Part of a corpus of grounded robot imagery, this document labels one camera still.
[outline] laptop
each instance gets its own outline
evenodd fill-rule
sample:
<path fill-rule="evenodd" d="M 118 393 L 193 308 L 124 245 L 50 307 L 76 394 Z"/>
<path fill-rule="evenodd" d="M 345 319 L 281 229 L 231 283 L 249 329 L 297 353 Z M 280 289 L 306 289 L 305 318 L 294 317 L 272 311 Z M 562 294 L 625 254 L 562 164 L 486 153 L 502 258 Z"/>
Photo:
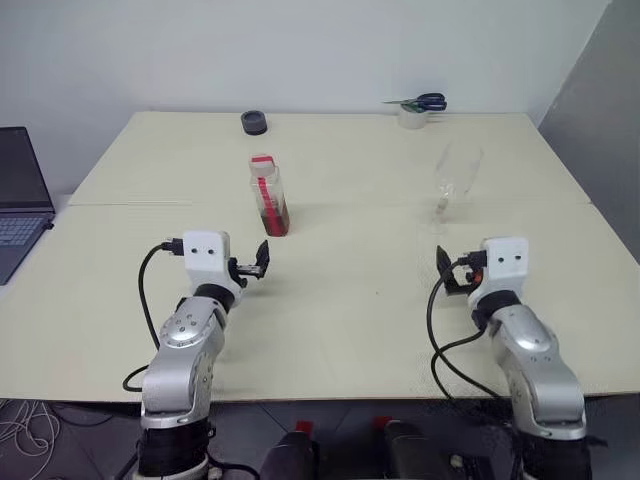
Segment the laptop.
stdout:
<path fill-rule="evenodd" d="M 25 127 L 0 128 L 0 285 L 5 285 L 55 210 Z"/>

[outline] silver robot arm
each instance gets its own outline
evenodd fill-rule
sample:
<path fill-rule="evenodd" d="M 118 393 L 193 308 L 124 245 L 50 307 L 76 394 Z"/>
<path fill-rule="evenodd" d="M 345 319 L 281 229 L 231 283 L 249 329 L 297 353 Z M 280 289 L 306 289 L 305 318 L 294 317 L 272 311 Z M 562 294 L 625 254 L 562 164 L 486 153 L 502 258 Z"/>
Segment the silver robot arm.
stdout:
<path fill-rule="evenodd" d="M 184 255 L 193 296 L 183 298 L 160 329 L 158 352 L 144 376 L 137 479 L 206 478 L 213 366 L 227 314 L 247 284 L 242 276 L 262 278 L 269 264 L 265 241 L 255 265 L 238 265 L 226 232 L 186 232 L 174 250 Z"/>
<path fill-rule="evenodd" d="M 555 440 L 586 435 L 584 396 L 578 379 L 560 357 L 558 338 L 520 303 L 528 273 L 524 238 L 492 238 L 481 282 L 469 295 L 477 318 L 488 321 L 493 353 L 511 393 L 518 430 Z"/>
<path fill-rule="evenodd" d="M 442 273 L 451 261 L 438 248 Z M 450 294 L 465 293 L 478 328 L 487 328 L 504 372 L 513 423 L 523 443 L 528 478 L 591 478 L 584 396 L 560 357 L 558 338 L 520 297 L 528 273 L 529 245 L 518 237 L 490 238 L 464 258 L 469 284 L 450 276 Z"/>

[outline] tape roll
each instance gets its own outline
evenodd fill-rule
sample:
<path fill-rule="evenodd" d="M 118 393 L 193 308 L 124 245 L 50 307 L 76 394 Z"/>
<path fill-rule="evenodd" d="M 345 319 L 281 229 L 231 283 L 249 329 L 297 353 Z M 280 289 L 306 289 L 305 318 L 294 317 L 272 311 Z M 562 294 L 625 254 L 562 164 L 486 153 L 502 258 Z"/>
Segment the tape roll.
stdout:
<path fill-rule="evenodd" d="M 260 110 L 249 110 L 240 116 L 247 135 L 262 135 L 267 131 L 267 119 Z"/>
<path fill-rule="evenodd" d="M 398 110 L 398 124 L 404 128 L 411 130 L 422 128 L 427 124 L 428 119 L 428 110 L 418 113 L 408 109 L 404 105 L 400 105 L 400 109 Z"/>

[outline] bottle with red label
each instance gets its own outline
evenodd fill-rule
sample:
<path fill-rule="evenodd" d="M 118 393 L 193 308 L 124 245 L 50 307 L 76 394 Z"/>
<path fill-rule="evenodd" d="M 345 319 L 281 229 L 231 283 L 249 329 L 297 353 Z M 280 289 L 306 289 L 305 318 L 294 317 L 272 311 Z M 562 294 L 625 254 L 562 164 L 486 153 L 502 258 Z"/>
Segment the bottle with red label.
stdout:
<path fill-rule="evenodd" d="M 270 155 L 256 155 L 249 163 L 251 188 L 267 235 L 284 237 L 289 231 L 289 212 L 284 200 L 280 170 Z"/>

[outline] black cable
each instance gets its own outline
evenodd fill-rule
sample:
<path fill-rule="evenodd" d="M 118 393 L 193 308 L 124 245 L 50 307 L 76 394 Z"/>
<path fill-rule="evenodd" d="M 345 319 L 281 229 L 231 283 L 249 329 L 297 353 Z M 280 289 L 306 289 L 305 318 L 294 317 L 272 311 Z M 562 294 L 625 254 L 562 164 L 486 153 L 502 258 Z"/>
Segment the black cable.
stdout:
<path fill-rule="evenodd" d="M 488 387 L 485 387 L 481 383 L 476 382 L 475 380 L 473 380 L 472 378 L 468 377 L 467 375 L 462 373 L 460 370 L 458 370 L 454 365 L 451 364 L 449 359 L 447 359 L 447 357 L 444 355 L 444 352 L 446 352 L 447 350 L 450 350 L 452 348 L 459 347 L 461 345 L 465 345 L 465 344 L 474 342 L 477 339 L 479 339 L 482 335 L 484 335 L 484 333 L 486 331 L 486 326 L 484 328 L 478 330 L 473 335 L 465 337 L 465 338 L 463 338 L 461 340 L 456 340 L 454 342 L 447 343 L 442 348 L 440 348 L 438 346 L 438 343 L 437 343 L 437 341 L 435 339 L 435 336 L 433 334 L 433 318 L 432 318 L 432 314 L 433 314 L 433 304 L 435 302 L 436 294 L 438 293 L 439 288 L 442 286 L 442 284 L 447 279 L 447 277 L 449 275 L 453 275 L 454 268 L 456 268 L 457 266 L 461 265 L 461 263 L 462 262 L 460 260 L 457 260 L 457 261 L 453 262 L 444 272 L 442 272 L 442 275 L 440 276 L 440 278 L 438 279 L 436 284 L 433 286 L 433 290 L 431 291 L 431 295 L 429 295 L 429 302 L 427 304 L 427 332 L 429 334 L 429 340 L 431 342 L 431 345 L 432 345 L 432 347 L 433 347 L 433 349 L 435 351 L 435 353 L 431 356 L 431 374 L 433 375 L 433 379 L 435 380 L 436 384 L 438 385 L 438 388 L 440 388 L 440 391 L 444 394 L 444 396 L 447 397 L 447 399 L 449 399 L 449 400 L 455 401 L 456 400 L 455 397 L 453 397 L 447 391 L 447 389 L 444 387 L 444 385 L 440 381 L 440 378 L 438 377 L 438 372 L 436 370 L 436 363 L 438 361 L 438 358 L 442 358 L 442 361 L 445 363 L 445 365 L 447 365 L 447 367 L 449 367 L 449 369 L 453 373 L 458 375 L 461 379 L 465 380 L 466 382 L 470 383 L 471 385 L 475 386 L 476 388 L 479 388 L 480 390 L 488 393 L 493 398 L 495 398 L 497 400 L 502 400 L 502 397 L 500 397 L 500 395 L 498 395 L 496 392 L 494 392 L 493 390 L 491 390 Z M 505 424 L 504 422 L 499 421 L 497 418 L 495 418 L 493 416 L 487 416 L 482 412 L 478 412 L 478 411 L 473 411 L 473 412 L 463 411 L 463 413 L 465 413 L 465 414 L 471 413 L 474 416 L 478 416 L 479 415 L 479 416 L 483 417 L 489 423 L 496 423 L 497 422 L 502 428 L 504 428 L 507 431 L 508 435 L 511 437 L 512 445 L 513 445 L 513 453 L 514 453 L 513 465 L 511 467 L 510 479 L 511 480 L 518 480 L 520 478 L 520 465 L 522 463 L 522 446 L 521 446 L 520 438 L 518 437 L 517 432 L 513 431 L 511 425 Z"/>
<path fill-rule="evenodd" d="M 149 305 L 147 305 L 147 297 L 144 293 L 144 274 L 147 270 L 147 265 L 151 260 L 153 255 L 160 250 L 167 250 L 167 243 L 161 243 L 153 247 L 149 250 L 149 253 L 144 257 L 142 263 L 140 264 L 140 270 L 138 270 L 138 294 L 140 295 L 140 304 L 142 305 L 142 312 L 144 313 L 144 319 L 147 322 L 147 328 L 149 329 L 149 335 L 151 335 L 151 340 L 153 340 L 153 344 L 156 346 L 156 350 L 160 348 L 160 341 L 158 340 L 158 334 L 156 333 L 156 329 L 153 326 L 153 321 L 151 320 L 151 314 L 149 313 Z M 142 392 L 142 388 L 140 387 L 131 387 L 129 386 L 129 382 L 133 377 L 135 377 L 140 372 L 145 371 L 149 365 L 144 365 L 143 367 L 135 369 L 131 372 L 127 377 L 122 381 L 122 388 L 127 392 Z"/>
<path fill-rule="evenodd" d="M 467 343 L 471 343 L 476 341 L 477 339 L 479 339 L 482 335 L 484 335 L 484 332 L 486 331 L 486 328 L 482 329 L 482 330 L 478 330 L 476 333 L 474 333 L 473 335 L 470 335 L 468 337 L 463 338 L 462 340 L 456 340 L 455 342 L 450 342 L 447 343 L 444 347 L 442 347 L 440 349 L 440 352 L 436 352 L 431 356 L 431 375 L 433 376 L 433 379 L 436 381 L 436 384 L 438 385 L 438 387 L 440 388 L 440 390 L 444 393 L 444 395 L 447 397 L 447 399 L 449 400 L 453 400 L 453 396 L 444 388 L 444 385 L 442 385 L 442 382 L 440 381 L 440 377 L 438 376 L 438 372 L 436 370 L 436 364 L 438 361 L 438 358 L 440 358 L 442 356 L 442 354 L 444 354 L 444 352 L 446 352 L 447 350 L 450 350 L 451 348 L 454 347 L 459 347 L 460 345 L 466 345 Z"/>
<path fill-rule="evenodd" d="M 224 473 L 224 472 L 226 472 L 228 470 L 237 470 L 237 471 L 240 471 L 240 472 L 248 473 L 255 480 L 260 480 L 260 474 L 255 469 L 250 467 L 249 465 L 243 465 L 241 463 L 225 463 L 225 462 L 221 462 L 221 461 L 216 460 L 215 458 L 213 458 L 213 455 L 211 455 L 209 453 L 209 451 L 207 451 L 207 457 L 209 457 L 209 463 L 211 463 L 211 465 L 213 465 L 214 467 L 217 467 L 220 470 L 222 470 L 222 473 Z"/>
<path fill-rule="evenodd" d="M 103 418 L 100 421 L 97 422 L 93 422 L 93 423 L 80 423 L 80 422 L 75 422 L 73 420 L 69 420 L 68 418 L 66 418 L 64 415 L 61 415 L 60 412 L 58 412 L 55 407 L 53 406 L 52 403 L 50 403 L 49 405 L 49 409 L 51 410 L 51 412 L 53 413 L 53 415 L 60 420 L 62 423 L 66 423 L 67 425 L 72 425 L 74 427 L 97 427 L 98 425 L 102 425 L 104 423 L 107 423 L 109 420 L 111 420 L 113 418 L 113 415 L 107 415 L 107 417 Z"/>
<path fill-rule="evenodd" d="M 129 382 L 133 377 L 135 377 L 140 372 L 144 372 L 147 368 L 149 368 L 149 365 L 143 365 L 142 367 L 136 368 L 133 372 L 127 375 L 126 378 L 122 381 L 122 388 L 124 388 L 127 392 L 141 392 L 142 388 L 131 387 L 129 386 Z"/>
<path fill-rule="evenodd" d="M 147 328 L 149 328 L 149 334 L 151 335 L 151 339 L 153 340 L 153 344 L 156 346 L 156 350 L 160 348 L 160 341 L 158 340 L 158 335 L 156 334 L 156 330 L 153 327 L 153 322 L 151 321 L 151 314 L 149 313 L 149 306 L 147 305 L 147 297 L 144 294 L 144 272 L 147 269 L 147 265 L 151 260 L 153 255 L 162 250 L 164 246 L 162 244 L 156 245 L 147 256 L 144 257 L 142 263 L 140 264 L 140 270 L 138 270 L 138 293 L 140 294 L 140 303 L 142 304 L 142 311 L 144 312 L 144 319 L 147 321 Z"/>
<path fill-rule="evenodd" d="M 114 480 L 124 480 L 124 478 L 127 476 L 127 473 L 129 473 L 129 470 L 131 470 L 131 468 L 135 465 L 137 461 L 138 461 L 138 450 L 136 449 L 136 451 L 133 452 L 133 455 L 129 457 L 129 460 L 127 460 L 127 463 L 125 463 L 120 469 L 120 471 L 114 475 L 113 477 Z"/>
<path fill-rule="evenodd" d="M 460 265 L 462 265 L 462 261 L 460 259 L 456 260 L 451 265 L 449 265 L 449 267 L 444 272 L 442 272 L 442 275 L 440 276 L 440 278 L 438 279 L 436 284 L 433 286 L 433 289 L 431 290 L 431 294 L 429 295 L 429 302 L 427 303 L 427 333 L 429 335 L 429 341 L 431 342 L 431 346 L 433 347 L 433 349 L 435 351 L 434 355 L 436 357 L 442 358 L 442 361 L 445 363 L 445 365 L 447 367 L 449 367 L 449 369 L 453 373 L 455 373 L 458 377 L 460 377 L 465 382 L 473 385 L 474 387 L 478 388 L 479 390 L 482 390 L 486 394 L 488 394 L 488 395 L 490 395 L 490 396 L 492 396 L 492 397 L 494 397 L 496 399 L 500 399 L 501 398 L 500 395 L 498 395 L 496 392 L 494 392 L 493 390 L 491 390 L 488 387 L 485 387 L 480 382 L 475 381 L 473 378 L 469 377 L 468 375 L 465 375 L 463 372 L 458 370 L 458 368 L 456 368 L 456 366 L 453 365 L 449 361 L 449 359 L 442 353 L 442 349 L 438 346 L 438 342 L 436 341 L 435 335 L 433 333 L 433 318 L 432 318 L 432 314 L 433 314 L 433 304 L 434 304 L 435 299 L 436 299 L 436 294 L 438 293 L 438 290 L 440 289 L 440 287 L 444 283 L 445 279 L 449 275 L 453 275 L 453 269 L 456 268 L 457 266 L 460 266 Z M 454 400 L 454 397 L 442 385 L 442 382 L 440 381 L 440 378 L 438 377 L 438 374 L 435 371 L 435 364 L 433 364 L 433 367 L 434 368 L 432 368 L 431 373 L 434 375 L 434 380 L 436 381 L 436 384 L 438 385 L 438 388 L 444 394 L 444 396 L 447 397 L 447 399 Z"/>

